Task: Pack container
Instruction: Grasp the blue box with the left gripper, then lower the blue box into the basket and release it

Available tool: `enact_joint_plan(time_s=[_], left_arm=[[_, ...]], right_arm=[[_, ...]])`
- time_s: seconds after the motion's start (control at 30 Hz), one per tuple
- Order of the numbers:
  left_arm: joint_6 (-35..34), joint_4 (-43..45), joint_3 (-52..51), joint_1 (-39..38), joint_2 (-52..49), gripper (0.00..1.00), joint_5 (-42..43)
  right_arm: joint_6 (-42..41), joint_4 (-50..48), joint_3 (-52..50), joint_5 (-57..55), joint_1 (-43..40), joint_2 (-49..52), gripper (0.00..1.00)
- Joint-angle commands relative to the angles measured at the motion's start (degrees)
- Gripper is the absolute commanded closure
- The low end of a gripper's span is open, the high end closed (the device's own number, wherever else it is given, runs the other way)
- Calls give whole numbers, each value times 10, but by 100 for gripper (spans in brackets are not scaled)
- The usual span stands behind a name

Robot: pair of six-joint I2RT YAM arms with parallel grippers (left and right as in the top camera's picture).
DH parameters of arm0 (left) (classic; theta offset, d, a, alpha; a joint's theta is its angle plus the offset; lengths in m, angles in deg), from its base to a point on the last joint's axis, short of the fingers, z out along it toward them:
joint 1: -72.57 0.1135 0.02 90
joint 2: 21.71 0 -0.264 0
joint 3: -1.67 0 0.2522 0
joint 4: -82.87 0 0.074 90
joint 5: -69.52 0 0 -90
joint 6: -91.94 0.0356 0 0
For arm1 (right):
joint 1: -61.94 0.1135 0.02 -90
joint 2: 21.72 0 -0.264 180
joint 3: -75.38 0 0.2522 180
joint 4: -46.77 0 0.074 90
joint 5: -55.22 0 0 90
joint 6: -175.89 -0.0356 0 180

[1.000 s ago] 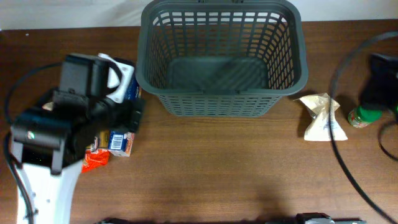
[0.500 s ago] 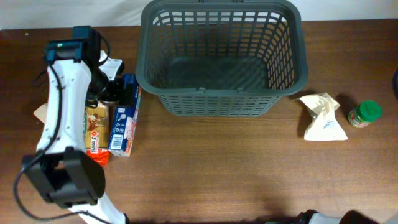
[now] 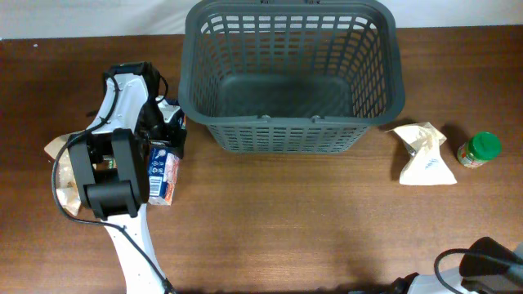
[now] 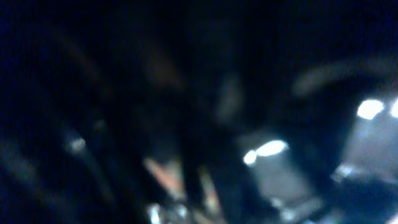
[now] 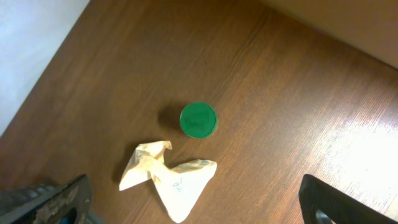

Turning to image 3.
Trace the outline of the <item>blue and white carton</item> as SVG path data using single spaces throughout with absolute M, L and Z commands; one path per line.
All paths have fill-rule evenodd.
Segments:
M 180 164 L 181 159 L 167 148 L 150 146 L 147 167 L 150 186 L 149 204 L 160 206 L 172 204 Z

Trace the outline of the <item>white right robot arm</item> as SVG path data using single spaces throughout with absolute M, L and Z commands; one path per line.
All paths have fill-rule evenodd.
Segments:
M 450 255 L 463 258 L 456 268 L 440 270 Z M 521 293 L 522 246 L 510 250 L 490 237 L 475 241 L 469 248 L 449 249 L 435 260 L 434 274 L 411 274 L 398 278 L 386 289 L 397 294 Z

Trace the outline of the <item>grey plastic basket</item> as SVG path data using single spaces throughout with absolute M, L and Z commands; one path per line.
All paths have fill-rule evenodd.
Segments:
M 378 1 L 202 1 L 179 102 L 225 150 L 336 154 L 405 105 L 396 20 Z

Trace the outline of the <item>clear bag of rice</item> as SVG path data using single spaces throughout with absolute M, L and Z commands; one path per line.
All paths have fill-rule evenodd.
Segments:
M 44 151 L 52 159 L 55 159 L 59 150 L 67 143 L 72 135 L 76 135 L 76 132 L 58 136 L 44 147 Z M 60 205 L 67 212 L 76 216 L 81 206 L 81 200 L 68 150 L 66 150 L 59 159 L 56 172 L 56 188 Z

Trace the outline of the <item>green-lidded jar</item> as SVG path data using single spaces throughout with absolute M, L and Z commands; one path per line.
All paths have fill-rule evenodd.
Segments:
M 497 158 L 501 152 L 500 139 L 491 132 L 482 131 L 458 148 L 457 160 L 464 167 L 476 168 Z

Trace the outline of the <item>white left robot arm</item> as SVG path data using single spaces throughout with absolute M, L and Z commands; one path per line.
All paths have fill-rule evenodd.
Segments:
M 148 61 L 103 74 L 104 99 L 93 122 L 71 136 L 68 151 L 91 225 L 106 229 L 128 293 L 173 293 L 147 224 L 147 203 L 173 189 L 184 156 L 185 115 L 167 100 L 168 83 Z

